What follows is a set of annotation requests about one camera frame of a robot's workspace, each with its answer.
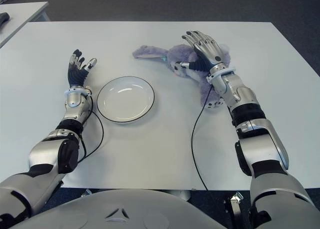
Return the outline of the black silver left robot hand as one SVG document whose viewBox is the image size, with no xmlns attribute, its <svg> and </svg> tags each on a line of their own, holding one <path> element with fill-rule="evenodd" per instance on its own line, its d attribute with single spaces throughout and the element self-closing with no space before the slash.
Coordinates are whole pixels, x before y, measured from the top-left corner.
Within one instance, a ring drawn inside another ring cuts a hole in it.
<svg viewBox="0 0 320 229">
<path fill-rule="evenodd" d="M 92 58 L 87 64 L 82 65 L 84 61 L 85 58 L 82 57 L 82 52 L 76 49 L 72 53 L 68 63 L 67 79 L 70 88 L 83 87 L 89 72 L 98 62 L 96 58 Z"/>
</svg>

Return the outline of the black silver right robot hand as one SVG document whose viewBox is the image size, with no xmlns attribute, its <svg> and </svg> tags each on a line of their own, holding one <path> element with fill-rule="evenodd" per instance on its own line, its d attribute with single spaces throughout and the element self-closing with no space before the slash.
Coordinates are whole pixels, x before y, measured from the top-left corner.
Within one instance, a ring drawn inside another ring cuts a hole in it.
<svg viewBox="0 0 320 229">
<path fill-rule="evenodd" d="M 192 47 L 197 59 L 195 61 L 177 61 L 175 69 L 189 69 L 209 73 L 226 69 L 225 55 L 216 41 L 198 30 L 187 31 L 181 36 Z"/>
</svg>

